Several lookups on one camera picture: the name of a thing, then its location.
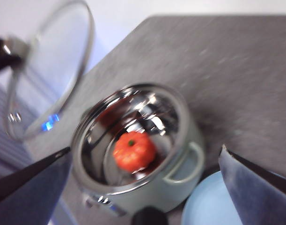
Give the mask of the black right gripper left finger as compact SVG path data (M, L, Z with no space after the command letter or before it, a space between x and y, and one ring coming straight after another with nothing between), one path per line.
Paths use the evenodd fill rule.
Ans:
M0 179L0 225L46 225L66 185L72 163L63 148Z

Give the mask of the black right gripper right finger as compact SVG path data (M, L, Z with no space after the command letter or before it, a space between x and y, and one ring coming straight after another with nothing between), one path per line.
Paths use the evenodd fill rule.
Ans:
M286 225L286 178L222 145L219 166L244 225Z

